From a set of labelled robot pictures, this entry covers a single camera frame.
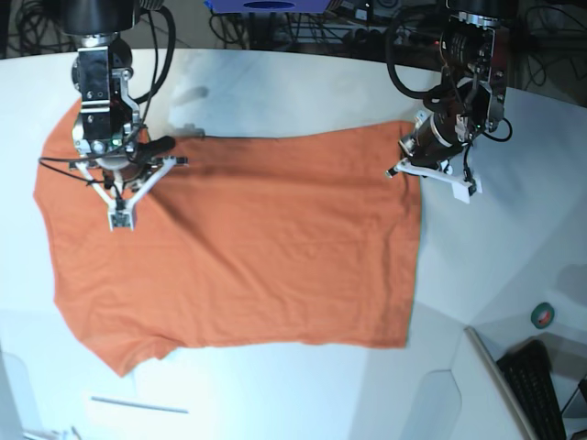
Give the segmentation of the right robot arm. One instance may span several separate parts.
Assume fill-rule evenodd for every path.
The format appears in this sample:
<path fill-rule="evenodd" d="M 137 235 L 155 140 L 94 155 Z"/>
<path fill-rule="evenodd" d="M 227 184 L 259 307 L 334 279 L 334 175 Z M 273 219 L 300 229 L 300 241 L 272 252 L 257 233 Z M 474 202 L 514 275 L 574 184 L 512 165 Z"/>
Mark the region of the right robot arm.
<path fill-rule="evenodd" d="M 171 67 L 174 39 L 165 58 L 155 63 L 150 89 L 133 98 L 128 87 L 134 75 L 132 53 L 120 34 L 142 16 L 159 14 L 174 37 L 172 13 L 162 1 L 64 1 L 61 11 L 65 33 L 80 44 L 72 66 L 72 83 L 81 97 L 72 128 L 79 156 L 67 164 L 105 202 L 112 228 L 134 228 L 141 198 L 187 160 L 171 154 L 173 137 L 144 138 L 151 100 Z"/>

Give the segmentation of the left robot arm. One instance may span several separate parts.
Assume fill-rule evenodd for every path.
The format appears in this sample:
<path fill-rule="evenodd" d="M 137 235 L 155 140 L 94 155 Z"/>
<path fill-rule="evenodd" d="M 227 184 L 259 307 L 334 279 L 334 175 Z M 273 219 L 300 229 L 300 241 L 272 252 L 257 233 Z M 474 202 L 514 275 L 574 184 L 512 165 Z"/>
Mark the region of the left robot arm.
<path fill-rule="evenodd" d="M 385 33 L 389 77 L 402 95 L 422 102 L 428 115 L 417 118 L 413 131 L 402 137 L 403 158 L 386 171 L 432 178 L 461 187 L 468 195 L 480 190 L 469 154 L 479 136 L 490 138 L 505 120 L 508 21 L 516 1 L 447 1 L 448 17 L 438 41 L 441 82 L 427 91 L 408 88 L 396 70 L 395 40 L 409 17 L 437 12 L 433 5 L 400 11 Z"/>

